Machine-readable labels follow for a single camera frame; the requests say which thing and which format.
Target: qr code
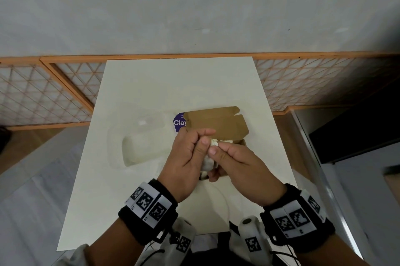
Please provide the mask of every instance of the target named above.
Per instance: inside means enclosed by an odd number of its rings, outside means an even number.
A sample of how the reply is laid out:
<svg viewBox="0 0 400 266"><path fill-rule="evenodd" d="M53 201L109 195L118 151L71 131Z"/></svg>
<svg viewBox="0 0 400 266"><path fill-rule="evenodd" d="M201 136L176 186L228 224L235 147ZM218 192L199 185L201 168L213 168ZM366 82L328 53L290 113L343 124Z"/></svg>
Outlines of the qr code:
<svg viewBox="0 0 400 266"><path fill-rule="evenodd" d="M282 231L288 231L288 230L295 229L291 220L287 216L283 216L281 218L276 218L275 221Z"/></svg>
<svg viewBox="0 0 400 266"><path fill-rule="evenodd" d="M289 216L297 227L301 227L310 222L302 208L289 213Z"/></svg>
<svg viewBox="0 0 400 266"><path fill-rule="evenodd" d="M248 239L244 239L244 240L246 241L247 248L249 249L250 252L261 250L261 246L258 243L258 240L256 237L252 237L252 238L248 238Z"/></svg>
<svg viewBox="0 0 400 266"><path fill-rule="evenodd" d="M308 201L308 203L310 203L311 207L313 207L313 209L317 213L320 213L321 206L318 205L318 203L312 198L312 196L310 196L307 201Z"/></svg>
<svg viewBox="0 0 400 266"><path fill-rule="evenodd" d="M146 210L146 208L150 205L152 201L153 198L148 195L147 192L144 192L139 200L136 202L136 204L143 210Z"/></svg>
<svg viewBox="0 0 400 266"><path fill-rule="evenodd" d="M186 253L187 249L189 248L189 245L190 245L190 239L182 236L180 238L179 244L176 247L176 250Z"/></svg>
<svg viewBox="0 0 400 266"><path fill-rule="evenodd" d="M149 212L149 215L153 217L156 221L159 221L160 218L163 216L163 214L167 211L167 208L165 208L163 205L161 205L159 202L151 209Z"/></svg>
<svg viewBox="0 0 400 266"><path fill-rule="evenodd" d="M139 194L141 194L143 191L143 188L138 187L134 193L132 193L132 195L130 196L131 198L133 198L133 200L136 200L137 197L139 196Z"/></svg>

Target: white table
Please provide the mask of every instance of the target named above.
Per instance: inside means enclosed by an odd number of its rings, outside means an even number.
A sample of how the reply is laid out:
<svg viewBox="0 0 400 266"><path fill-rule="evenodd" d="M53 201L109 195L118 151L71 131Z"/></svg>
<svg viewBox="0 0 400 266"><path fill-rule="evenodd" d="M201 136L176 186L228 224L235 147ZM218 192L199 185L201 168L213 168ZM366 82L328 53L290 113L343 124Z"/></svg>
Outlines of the white table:
<svg viewBox="0 0 400 266"><path fill-rule="evenodd" d="M127 169L120 159L110 164L107 141L113 126L135 116L135 109L177 114L225 106L240 107L250 131L247 146L282 182L296 185L251 57L108 61L58 250L92 244L136 187L160 170L159 161ZM224 177L199 182L177 211L204 234L228 231L228 220L238 224L263 210Z"/></svg>

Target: sleeve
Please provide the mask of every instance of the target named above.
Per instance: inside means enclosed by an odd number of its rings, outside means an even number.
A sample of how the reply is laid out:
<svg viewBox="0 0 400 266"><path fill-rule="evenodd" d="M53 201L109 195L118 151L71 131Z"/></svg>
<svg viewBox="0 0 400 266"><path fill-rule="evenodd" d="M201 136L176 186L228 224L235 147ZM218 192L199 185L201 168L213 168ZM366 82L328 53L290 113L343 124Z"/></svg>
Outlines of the sleeve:
<svg viewBox="0 0 400 266"><path fill-rule="evenodd" d="M70 259L63 257L62 259L58 260L54 266L88 266L85 254L83 252L86 247L88 247L87 244L79 246L75 249Z"/></svg>

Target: black wristband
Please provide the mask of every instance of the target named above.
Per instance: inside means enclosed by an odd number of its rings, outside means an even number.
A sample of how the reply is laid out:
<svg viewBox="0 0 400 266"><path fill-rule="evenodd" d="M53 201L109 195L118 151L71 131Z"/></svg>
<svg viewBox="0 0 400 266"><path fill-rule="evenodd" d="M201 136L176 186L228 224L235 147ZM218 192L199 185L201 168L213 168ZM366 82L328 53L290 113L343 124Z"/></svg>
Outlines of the black wristband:
<svg viewBox="0 0 400 266"><path fill-rule="evenodd" d="M155 196L153 193L148 194L143 188L139 187L127 200L127 202L131 200L131 202L135 201L136 203L132 203L131 208L124 206L118 212L118 217L143 246L151 240L162 242L178 217L175 211L178 204L164 185L156 179L151 180L148 185L155 190L154 193L158 192L155 198L152 197L152 195ZM169 201L167 207L160 203L163 200L162 197ZM140 216L133 211L134 208L140 211ZM164 231L163 236L157 238L161 231Z"/></svg>
<svg viewBox="0 0 400 266"><path fill-rule="evenodd" d="M265 232L275 245L288 244L301 253L313 251L335 233L335 227L324 215L322 207L307 192L303 194L296 187L285 185L287 192L277 202L264 207L265 212L260 214ZM286 214L283 207L288 205L296 210Z"/></svg>

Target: person's left hand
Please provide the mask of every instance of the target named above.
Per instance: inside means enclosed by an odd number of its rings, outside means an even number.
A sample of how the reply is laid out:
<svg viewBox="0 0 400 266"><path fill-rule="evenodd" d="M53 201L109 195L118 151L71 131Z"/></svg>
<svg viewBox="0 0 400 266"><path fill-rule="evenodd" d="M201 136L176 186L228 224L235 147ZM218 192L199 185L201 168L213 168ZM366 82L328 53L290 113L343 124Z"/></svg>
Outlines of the person's left hand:
<svg viewBox="0 0 400 266"><path fill-rule="evenodd" d="M196 187L211 142L208 136L214 133L214 129L179 129L171 153L157 179L178 203L186 199Z"/></svg>

